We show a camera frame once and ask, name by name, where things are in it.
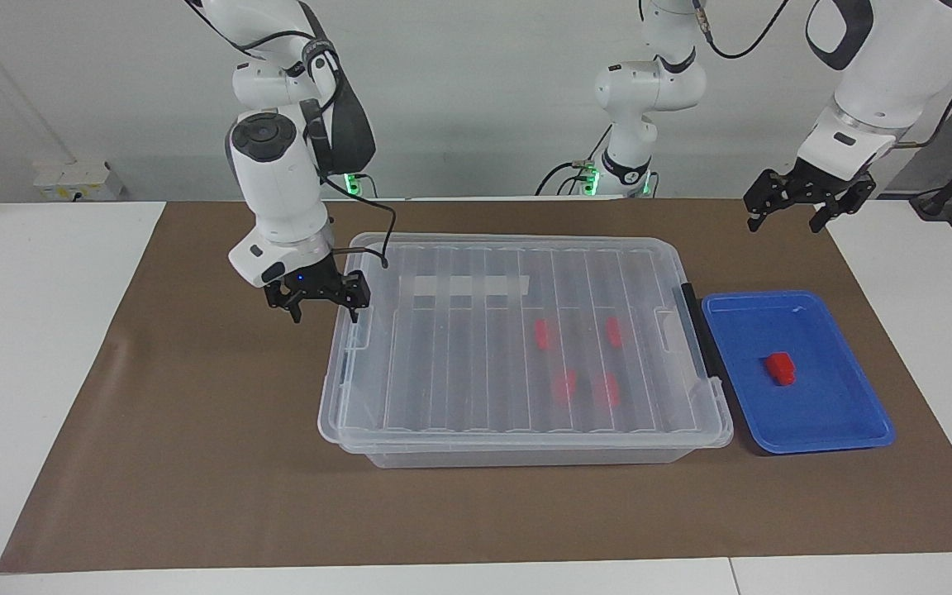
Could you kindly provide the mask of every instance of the blue tray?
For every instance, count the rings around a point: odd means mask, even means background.
[[[807,291],[722,293],[703,315],[756,443],[774,455],[883,447],[895,429],[840,328]],[[785,351],[796,382],[781,387],[764,365]]]

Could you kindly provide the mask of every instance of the brown mat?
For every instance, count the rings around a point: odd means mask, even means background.
[[[332,211],[343,240],[384,225]],[[235,276],[243,204],[169,204],[0,572],[952,550],[951,445],[810,214],[751,235],[740,201],[408,203],[400,227],[653,236],[701,294],[815,291],[892,447],[758,456],[741,426],[664,466],[385,471],[315,426],[336,309],[307,306],[295,327]]]

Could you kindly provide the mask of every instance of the white wall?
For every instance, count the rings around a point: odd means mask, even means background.
[[[533,192],[607,124],[598,69],[649,58],[627,0],[310,3],[373,122],[369,172],[390,196]],[[700,48],[707,98],[656,117],[661,196],[740,196],[764,167],[788,169],[838,82],[806,48],[810,3],[794,2],[748,58]],[[777,4],[713,3],[719,45],[747,45]],[[0,64],[16,87],[0,89],[0,200],[37,199],[27,165],[60,155],[33,117],[11,113],[24,102],[72,154],[108,159],[133,198],[238,197],[222,139],[241,110],[240,58],[183,0],[0,0]],[[907,158],[877,165],[884,185]]]

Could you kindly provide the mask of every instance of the white table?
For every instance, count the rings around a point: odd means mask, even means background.
[[[0,204],[0,554],[162,208]],[[952,230],[874,202],[830,231],[952,441]],[[938,594],[952,554],[0,576],[18,592]]]

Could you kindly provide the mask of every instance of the clear plastic lid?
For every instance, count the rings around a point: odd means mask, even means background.
[[[383,234],[358,247],[380,248]],[[396,234],[341,310],[318,425],[352,452],[712,448],[733,426],[707,377],[678,253],[650,238]]]

